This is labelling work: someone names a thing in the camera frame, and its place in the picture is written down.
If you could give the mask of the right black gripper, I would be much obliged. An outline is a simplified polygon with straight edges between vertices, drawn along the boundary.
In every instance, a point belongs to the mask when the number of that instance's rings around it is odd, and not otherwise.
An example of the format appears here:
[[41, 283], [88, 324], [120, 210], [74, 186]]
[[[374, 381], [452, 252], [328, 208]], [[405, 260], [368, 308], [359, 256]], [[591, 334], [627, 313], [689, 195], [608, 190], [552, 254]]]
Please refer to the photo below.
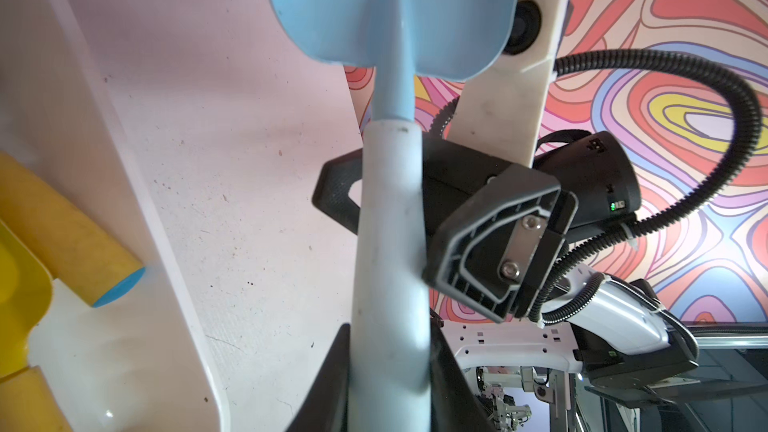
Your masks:
[[[570, 244], [595, 237], [634, 220], [641, 206], [636, 173], [611, 133], [557, 131], [538, 143], [558, 147], [535, 157], [533, 170], [423, 135], [431, 238], [422, 278], [495, 323], [527, 315], [567, 231]], [[319, 211], [353, 234], [360, 206], [350, 191], [362, 167], [363, 149], [327, 161], [312, 195]]]

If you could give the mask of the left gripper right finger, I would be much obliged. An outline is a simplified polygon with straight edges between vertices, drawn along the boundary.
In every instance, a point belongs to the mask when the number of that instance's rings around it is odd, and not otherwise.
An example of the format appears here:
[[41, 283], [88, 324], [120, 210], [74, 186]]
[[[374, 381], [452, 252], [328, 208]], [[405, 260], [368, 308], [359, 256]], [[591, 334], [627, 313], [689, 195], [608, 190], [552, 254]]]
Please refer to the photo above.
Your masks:
[[488, 415], [470, 391], [442, 332], [442, 323], [430, 319], [431, 430], [494, 431]]

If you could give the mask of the light blue shovel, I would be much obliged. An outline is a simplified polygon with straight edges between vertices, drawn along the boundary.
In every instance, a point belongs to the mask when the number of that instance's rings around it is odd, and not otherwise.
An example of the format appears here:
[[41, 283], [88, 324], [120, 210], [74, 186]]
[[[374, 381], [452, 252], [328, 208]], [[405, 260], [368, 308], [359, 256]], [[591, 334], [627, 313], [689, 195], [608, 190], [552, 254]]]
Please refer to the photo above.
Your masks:
[[351, 317], [351, 431], [431, 427], [418, 76], [465, 81], [500, 55], [517, 0], [270, 0], [307, 56], [375, 71], [363, 132]]

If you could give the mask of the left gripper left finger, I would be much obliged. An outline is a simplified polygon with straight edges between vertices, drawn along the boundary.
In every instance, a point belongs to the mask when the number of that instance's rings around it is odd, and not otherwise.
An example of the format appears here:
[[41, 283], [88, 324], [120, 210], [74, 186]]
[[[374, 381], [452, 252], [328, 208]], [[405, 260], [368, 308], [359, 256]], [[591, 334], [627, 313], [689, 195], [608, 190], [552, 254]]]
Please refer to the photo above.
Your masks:
[[288, 432], [342, 432], [347, 430], [350, 372], [349, 323], [343, 324]]

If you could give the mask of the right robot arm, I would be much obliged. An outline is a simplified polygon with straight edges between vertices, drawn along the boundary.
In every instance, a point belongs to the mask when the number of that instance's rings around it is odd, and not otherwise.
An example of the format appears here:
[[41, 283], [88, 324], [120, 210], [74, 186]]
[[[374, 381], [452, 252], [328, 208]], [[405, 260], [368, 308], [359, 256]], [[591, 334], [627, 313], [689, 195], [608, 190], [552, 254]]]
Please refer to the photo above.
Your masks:
[[[312, 202], [358, 238], [351, 383], [414, 393], [430, 379], [428, 288], [498, 323], [528, 312], [577, 204], [552, 175], [394, 122], [326, 162]], [[491, 344], [486, 355], [581, 372], [613, 388], [695, 367], [696, 341], [653, 298], [588, 268], [574, 282], [592, 293], [570, 318], [575, 348], [555, 344], [546, 316], [539, 339]]]

